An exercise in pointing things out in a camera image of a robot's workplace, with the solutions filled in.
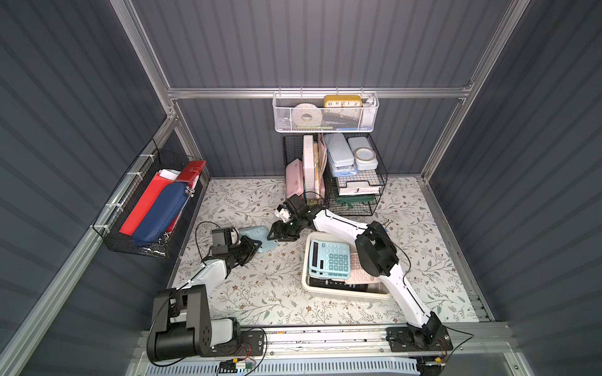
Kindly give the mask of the light blue calculator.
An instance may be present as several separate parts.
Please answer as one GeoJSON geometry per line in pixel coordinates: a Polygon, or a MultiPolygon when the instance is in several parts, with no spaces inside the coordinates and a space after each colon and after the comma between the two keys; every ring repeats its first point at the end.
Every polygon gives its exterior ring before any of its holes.
{"type": "Polygon", "coordinates": [[[269,230],[265,226],[246,227],[239,230],[239,233],[251,240],[260,241],[262,244],[258,250],[259,253],[271,252],[279,246],[277,241],[267,239],[269,230]]]}
{"type": "Polygon", "coordinates": [[[308,273],[313,278],[346,280],[350,277],[351,248],[347,243],[313,240],[308,273]]]}

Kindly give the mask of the pink calculator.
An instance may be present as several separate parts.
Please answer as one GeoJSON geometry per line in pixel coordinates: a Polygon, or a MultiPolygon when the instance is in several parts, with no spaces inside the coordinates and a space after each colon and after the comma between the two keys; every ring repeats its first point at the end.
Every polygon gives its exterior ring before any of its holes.
{"type": "Polygon", "coordinates": [[[379,283],[377,277],[368,274],[360,264],[357,253],[350,254],[350,277],[345,280],[347,285],[374,285],[379,283]]]}

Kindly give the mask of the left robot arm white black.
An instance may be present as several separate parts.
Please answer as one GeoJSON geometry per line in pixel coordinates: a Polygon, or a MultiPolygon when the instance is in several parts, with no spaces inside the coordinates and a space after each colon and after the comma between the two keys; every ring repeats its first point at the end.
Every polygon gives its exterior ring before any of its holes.
{"type": "Polygon", "coordinates": [[[234,268],[254,258],[263,242],[233,227],[213,230],[212,242],[202,267],[192,277],[155,296],[146,344],[147,357],[155,366],[168,367],[188,357],[235,355],[242,350],[238,320],[213,319],[209,297],[234,268]]]}

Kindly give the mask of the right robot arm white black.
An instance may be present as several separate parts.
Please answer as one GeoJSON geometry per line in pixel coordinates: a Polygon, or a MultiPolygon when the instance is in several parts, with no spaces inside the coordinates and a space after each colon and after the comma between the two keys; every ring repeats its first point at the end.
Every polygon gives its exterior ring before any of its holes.
{"type": "Polygon", "coordinates": [[[413,345],[420,350],[436,347],[444,353],[451,350],[447,327],[408,281],[399,263],[398,246],[381,223],[363,223],[338,216],[323,205],[309,205],[299,195],[286,199],[277,207],[275,215],[277,221],[271,225],[270,240],[297,241],[303,230],[311,229],[353,246],[363,271],[378,279],[401,308],[413,345]]]}

